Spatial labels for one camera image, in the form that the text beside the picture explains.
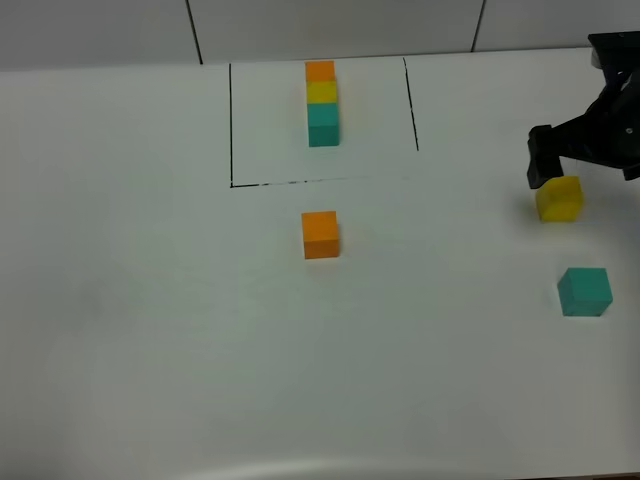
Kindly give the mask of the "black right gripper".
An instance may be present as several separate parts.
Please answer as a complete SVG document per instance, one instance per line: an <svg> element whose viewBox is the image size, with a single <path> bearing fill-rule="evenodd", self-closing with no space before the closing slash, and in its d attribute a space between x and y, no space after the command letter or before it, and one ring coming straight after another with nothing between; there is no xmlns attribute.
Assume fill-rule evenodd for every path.
<svg viewBox="0 0 640 480"><path fill-rule="evenodd" d="M564 175L560 157L620 170L639 178L639 70L621 70L606 79L584 114L559 126L531 129L527 141L530 189Z"/></svg>

